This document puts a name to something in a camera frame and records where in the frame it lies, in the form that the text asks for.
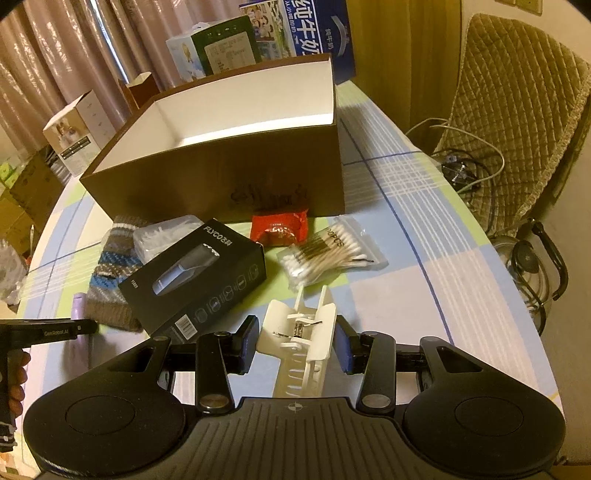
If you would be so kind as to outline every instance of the electrical outlet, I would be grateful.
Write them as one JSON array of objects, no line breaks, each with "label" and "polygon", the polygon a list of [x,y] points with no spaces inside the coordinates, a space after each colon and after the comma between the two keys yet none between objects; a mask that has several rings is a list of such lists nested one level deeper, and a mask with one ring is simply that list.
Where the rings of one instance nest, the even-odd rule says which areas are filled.
[{"label": "electrical outlet", "polygon": [[537,15],[542,14],[542,0],[517,0],[516,5]]}]

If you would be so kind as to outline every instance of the plastic bag of cotton swabs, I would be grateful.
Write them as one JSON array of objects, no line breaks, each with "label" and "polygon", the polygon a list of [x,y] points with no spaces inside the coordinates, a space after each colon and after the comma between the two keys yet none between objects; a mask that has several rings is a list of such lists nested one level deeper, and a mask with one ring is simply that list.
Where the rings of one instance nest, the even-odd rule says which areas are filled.
[{"label": "plastic bag of cotton swabs", "polygon": [[335,218],[328,228],[314,233],[305,243],[290,245],[277,254],[290,287],[312,285],[335,270],[388,265],[373,239],[349,215]]}]

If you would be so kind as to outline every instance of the white plastic clip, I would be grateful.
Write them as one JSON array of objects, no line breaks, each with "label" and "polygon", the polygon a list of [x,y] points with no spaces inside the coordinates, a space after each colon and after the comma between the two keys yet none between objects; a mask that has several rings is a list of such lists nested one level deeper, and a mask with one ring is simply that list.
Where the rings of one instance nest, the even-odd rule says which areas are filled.
[{"label": "white plastic clip", "polygon": [[336,305],[327,286],[318,308],[306,307],[301,287],[294,308],[271,300],[256,351],[281,359],[273,397],[319,397],[335,332]]}]

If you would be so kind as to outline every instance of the plastic bag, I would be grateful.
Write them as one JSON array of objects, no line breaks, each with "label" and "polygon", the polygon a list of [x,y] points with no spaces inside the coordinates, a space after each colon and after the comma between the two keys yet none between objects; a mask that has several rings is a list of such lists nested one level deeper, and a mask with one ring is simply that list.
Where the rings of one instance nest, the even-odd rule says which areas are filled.
[{"label": "plastic bag", "polygon": [[334,270],[377,270],[388,265],[373,239],[349,215],[338,216],[305,243],[280,251],[277,259],[293,290],[317,283]]},{"label": "plastic bag", "polygon": [[135,253],[145,265],[202,225],[196,216],[185,215],[138,228],[134,231]]},{"label": "plastic bag", "polygon": [[273,215],[253,215],[251,240],[264,247],[300,244],[308,236],[308,210]]},{"label": "plastic bag", "polygon": [[27,268],[17,251],[6,240],[0,239],[0,300],[8,305],[20,301],[20,289]]}]

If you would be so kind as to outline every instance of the silver screw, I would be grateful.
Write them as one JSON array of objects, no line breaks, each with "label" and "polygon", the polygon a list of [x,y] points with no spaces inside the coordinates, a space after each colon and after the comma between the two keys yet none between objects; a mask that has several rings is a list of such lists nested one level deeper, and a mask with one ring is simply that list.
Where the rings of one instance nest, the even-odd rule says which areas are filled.
[{"label": "silver screw", "polygon": [[361,403],[367,408],[386,408],[390,405],[390,399],[386,395],[373,393],[361,399]]},{"label": "silver screw", "polygon": [[201,400],[199,400],[199,404],[208,410],[218,410],[224,408],[229,403],[230,400],[228,397],[219,393],[210,393],[201,397]]}]

